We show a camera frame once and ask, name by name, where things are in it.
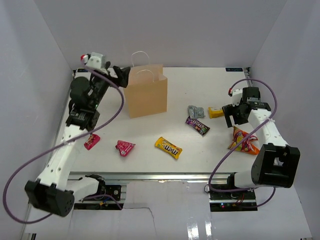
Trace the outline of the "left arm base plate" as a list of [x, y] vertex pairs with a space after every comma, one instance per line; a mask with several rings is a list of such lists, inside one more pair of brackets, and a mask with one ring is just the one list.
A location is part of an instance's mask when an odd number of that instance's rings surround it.
[[109, 196], [113, 197], [116, 201], [121, 199], [122, 186], [115, 184], [99, 185], [95, 194], [86, 196], [81, 201], [108, 201], [112, 200]]

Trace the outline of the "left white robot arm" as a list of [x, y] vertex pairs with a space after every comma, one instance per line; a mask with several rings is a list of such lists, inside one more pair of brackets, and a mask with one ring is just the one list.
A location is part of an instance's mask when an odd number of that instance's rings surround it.
[[67, 181], [76, 159], [76, 141], [99, 129], [97, 108], [101, 100], [109, 87], [119, 90], [128, 86], [131, 68], [113, 66], [116, 76], [111, 76], [106, 67], [86, 70], [89, 78], [78, 76], [70, 84], [69, 115], [60, 144], [37, 179], [29, 180], [24, 187], [34, 208], [60, 217], [67, 216], [76, 201], [105, 196], [106, 187], [99, 175], [86, 175], [72, 185]]

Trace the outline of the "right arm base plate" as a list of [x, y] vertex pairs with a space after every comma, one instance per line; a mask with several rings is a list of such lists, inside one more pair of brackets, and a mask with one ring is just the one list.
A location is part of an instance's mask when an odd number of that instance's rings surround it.
[[204, 192], [209, 196], [210, 211], [212, 213], [258, 210], [254, 191], [215, 192], [210, 190], [207, 184], [204, 187]]

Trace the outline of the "colourful Fox's candy bag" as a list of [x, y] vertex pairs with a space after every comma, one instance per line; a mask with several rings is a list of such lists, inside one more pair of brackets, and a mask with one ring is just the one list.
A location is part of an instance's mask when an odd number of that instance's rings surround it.
[[[240, 128], [233, 126], [232, 141], [228, 149], [233, 149], [239, 142], [241, 142], [248, 133]], [[255, 143], [258, 142], [258, 138], [255, 135], [251, 135], [248, 139], [244, 140], [236, 149], [237, 152], [242, 152], [250, 155], [257, 155], [260, 150]]]

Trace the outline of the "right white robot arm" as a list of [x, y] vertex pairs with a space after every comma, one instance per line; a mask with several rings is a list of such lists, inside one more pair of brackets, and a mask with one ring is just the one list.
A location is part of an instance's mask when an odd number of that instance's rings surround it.
[[260, 144], [251, 169], [234, 174], [234, 182], [225, 188], [226, 195], [236, 200], [244, 189], [255, 187], [290, 188], [295, 179], [300, 151], [289, 146], [278, 131], [268, 103], [261, 101], [258, 87], [229, 90], [231, 104], [222, 107], [227, 126], [249, 123], [256, 130]]

